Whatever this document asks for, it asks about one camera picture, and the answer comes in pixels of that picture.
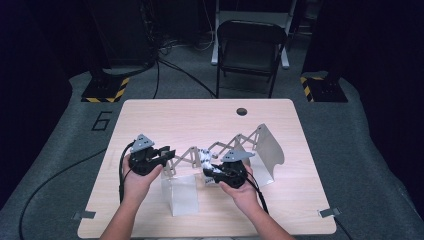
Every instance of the chair backrest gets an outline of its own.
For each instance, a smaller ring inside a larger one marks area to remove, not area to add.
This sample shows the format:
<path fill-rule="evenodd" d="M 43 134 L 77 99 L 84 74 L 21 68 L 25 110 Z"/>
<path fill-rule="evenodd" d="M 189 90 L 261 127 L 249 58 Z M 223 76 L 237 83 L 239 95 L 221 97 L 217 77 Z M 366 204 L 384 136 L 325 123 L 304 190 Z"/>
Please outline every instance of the chair backrest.
<path fill-rule="evenodd" d="M 218 44 L 225 39 L 258 41 L 284 45 L 287 34 L 280 26 L 272 23 L 228 20 L 218 27 Z"/>

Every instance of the forearm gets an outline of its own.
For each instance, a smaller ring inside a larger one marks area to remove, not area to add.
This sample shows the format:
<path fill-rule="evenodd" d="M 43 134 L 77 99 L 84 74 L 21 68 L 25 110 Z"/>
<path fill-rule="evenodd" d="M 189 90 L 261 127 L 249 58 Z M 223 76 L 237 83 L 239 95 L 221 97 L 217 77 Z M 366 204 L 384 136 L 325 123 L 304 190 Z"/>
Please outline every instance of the forearm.
<path fill-rule="evenodd" d="M 138 208 L 137 204 L 123 201 L 100 239 L 130 239 Z"/>
<path fill-rule="evenodd" d="M 286 230 L 284 230 L 268 213 L 260 206 L 243 210 L 243 213 L 249 218 L 262 240 L 271 239 L 294 239 Z"/>

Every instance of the power cord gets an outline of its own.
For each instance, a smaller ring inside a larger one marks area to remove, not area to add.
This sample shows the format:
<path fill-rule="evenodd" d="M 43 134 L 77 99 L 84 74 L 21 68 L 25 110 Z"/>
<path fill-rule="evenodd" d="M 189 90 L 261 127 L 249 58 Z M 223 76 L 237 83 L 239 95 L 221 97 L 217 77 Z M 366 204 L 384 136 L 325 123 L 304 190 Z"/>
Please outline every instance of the power cord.
<path fill-rule="evenodd" d="M 77 165 L 79 165 L 79 164 L 81 164 L 83 162 L 86 162 L 86 161 L 88 161 L 88 160 L 96 157 L 97 155 L 101 154 L 104 151 L 106 151 L 106 148 L 100 150 L 99 152 L 97 152 L 97 153 L 95 153 L 95 154 L 93 154 L 93 155 L 91 155 L 89 157 L 84 158 L 83 160 L 80 160 L 80 161 L 78 161 L 78 162 L 76 162 L 76 163 L 68 166 L 67 168 L 65 168 L 65 169 L 63 169 L 63 170 L 61 170 L 59 172 L 57 172 L 55 175 L 51 176 L 49 179 L 47 179 L 46 181 L 44 181 L 40 186 L 38 186 L 37 189 L 35 189 L 35 191 L 31 194 L 31 196 L 29 197 L 29 199 L 26 201 L 25 206 L 24 206 L 24 209 L 22 209 L 21 216 L 19 217 L 19 238 L 21 240 L 24 240 L 25 239 L 24 238 L 24 234 L 23 234 L 23 228 L 22 228 L 22 223 L 23 223 L 23 219 L 24 219 L 24 216 L 25 216 L 25 211 L 28 208 L 28 205 L 31 202 L 32 198 L 38 193 L 38 191 L 40 191 L 41 188 L 43 188 L 47 183 L 49 183 L 51 180 L 53 180 L 54 178 L 56 178 L 60 174 L 66 172 L 67 170 L 69 170 L 69 169 L 71 169 L 71 168 L 73 168 L 73 167 L 75 167 L 75 166 L 77 166 Z"/>
<path fill-rule="evenodd" d="M 350 236 L 349 232 L 346 230 L 346 228 L 342 225 L 342 223 L 337 219 L 337 217 L 334 217 L 334 221 L 336 221 L 337 225 L 340 226 L 340 228 L 343 230 L 343 232 L 346 234 L 346 236 L 350 239 L 353 240 L 352 236 Z"/>
<path fill-rule="evenodd" d="M 156 94 L 158 93 L 158 90 L 159 90 L 159 61 L 158 60 L 156 60 L 156 65 L 157 65 L 157 68 L 158 68 L 158 74 L 157 74 L 157 79 L 156 79 L 156 90 L 155 90 L 155 94 L 153 95 L 153 98 L 152 99 L 155 99 L 156 98 Z"/>
<path fill-rule="evenodd" d="M 252 179 L 253 179 L 253 181 L 251 181 L 248 177 L 245 177 L 245 176 L 243 176 L 243 175 L 241 175 L 238 171 L 236 171 L 236 170 L 231 170 L 233 173 L 235 173 L 236 175 L 238 175 L 239 177 L 243 177 L 248 183 L 250 183 L 250 185 L 252 185 L 252 187 L 256 190 L 256 192 L 258 193 L 258 196 L 259 196 L 259 200 L 261 201 L 261 204 L 262 204 L 262 208 L 264 209 L 264 211 L 266 212 L 266 213 L 268 213 L 269 214 L 269 212 L 268 212 L 268 207 L 267 207 L 267 205 L 266 205 L 266 202 L 265 202 L 265 198 L 264 198 L 264 196 L 263 196 L 263 194 L 262 194 L 262 192 L 261 192 L 261 190 L 259 189 L 259 184 L 258 184 L 258 182 L 256 181 L 256 179 L 255 179 L 255 177 L 253 176 L 253 174 L 251 174 L 250 172 L 247 172 L 251 177 L 252 177 Z"/>
<path fill-rule="evenodd" d="M 124 176 L 124 173 L 122 172 L 122 163 L 123 163 L 123 161 L 124 161 L 124 157 L 125 157 L 125 153 L 128 151 L 128 149 L 130 148 L 130 147 L 132 147 L 133 145 L 134 145 L 134 143 L 135 143 L 135 140 L 132 142 L 132 143 L 130 143 L 130 144 L 128 144 L 126 147 L 125 147 L 125 149 L 124 149 L 124 151 L 122 151 L 122 154 L 121 154 L 121 159 L 119 160 L 119 202 L 121 203 L 122 202 L 122 200 L 124 199 L 124 183 L 125 183 L 125 178 L 127 177 L 127 175 L 128 175 L 128 173 L 131 171 L 131 169 L 125 174 L 125 176 Z"/>
<path fill-rule="evenodd" d="M 214 42 L 214 30 L 212 28 L 211 20 L 207 12 L 205 0 L 202 0 L 202 2 L 203 10 L 209 26 L 210 37 L 207 42 L 200 42 L 197 44 L 198 46 L 194 46 L 194 49 L 198 51 L 204 51 L 208 49 L 210 46 L 212 46 Z M 154 47 L 159 51 L 160 54 L 166 56 L 171 52 L 173 47 L 193 45 L 192 43 L 176 45 L 179 42 L 184 43 L 184 41 L 181 39 L 172 39 L 169 34 L 163 32 L 163 29 L 161 29 L 160 21 L 155 14 L 155 9 L 151 0 L 139 0 L 139 5 L 144 26 L 146 29 L 147 38 L 149 39 L 150 43 L 152 43 L 152 45 L 154 45 Z M 200 48 L 200 45 L 204 44 L 206 44 L 207 46 Z"/>
<path fill-rule="evenodd" d="M 262 208 L 264 209 L 264 211 L 266 213 L 269 214 L 268 207 L 267 207 L 266 202 L 265 202 L 265 198 L 264 198 L 261 190 L 259 189 L 258 182 L 256 181 L 255 177 L 253 177 L 253 175 L 250 172 L 247 172 L 247 173 L 252 177 L 252 179 L 255 183 L 253 183 L 249 178 L 246 178 L 246 181 L 248 181 L 250 183 L 250 185 L 252 185 L 252 187 L 255 188 L 256 192 L 258 192 L 258 196 L 259 196 L 259 200 L 261 201 Z"/>

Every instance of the black circular hole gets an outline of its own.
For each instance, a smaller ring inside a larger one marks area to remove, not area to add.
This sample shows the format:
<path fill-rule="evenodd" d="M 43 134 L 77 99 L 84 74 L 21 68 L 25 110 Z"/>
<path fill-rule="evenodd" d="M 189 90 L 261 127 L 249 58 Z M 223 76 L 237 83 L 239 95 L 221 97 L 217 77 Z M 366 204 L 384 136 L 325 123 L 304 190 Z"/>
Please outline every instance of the black circular hole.
<path fill-rule="evenodd" d="M 240 116 L 246 115 L 247 114 L 246 108 L 238 108 L 237 109 L 237 114 L 240 115 Z"/>

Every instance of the person's left hand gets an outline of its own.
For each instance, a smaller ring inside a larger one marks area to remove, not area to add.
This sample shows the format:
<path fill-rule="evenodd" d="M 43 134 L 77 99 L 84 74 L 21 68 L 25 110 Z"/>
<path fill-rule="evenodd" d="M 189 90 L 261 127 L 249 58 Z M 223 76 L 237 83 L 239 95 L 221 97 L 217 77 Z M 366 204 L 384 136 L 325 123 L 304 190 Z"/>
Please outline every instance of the person's left hand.
<path fill-rule="evenodd" d="M 123 159 L 122 166 L 124 176 L 128 173 L 128 171 L 130 171 L 130 166 L 128 163 L 129 158 L 130 155 L 128 154 Z M 139 206 L 141 202 L 143 202 L 144 198 L 146 198 L 146 195 L 149 192 L 150 184 L 161 173 L 162 169 L 163 166 L 159 164 L 146 176 L 141 176 L 134 173 L 133 171 L 130 171 L 124 182 L 123 202 L 130 202 Z"/>

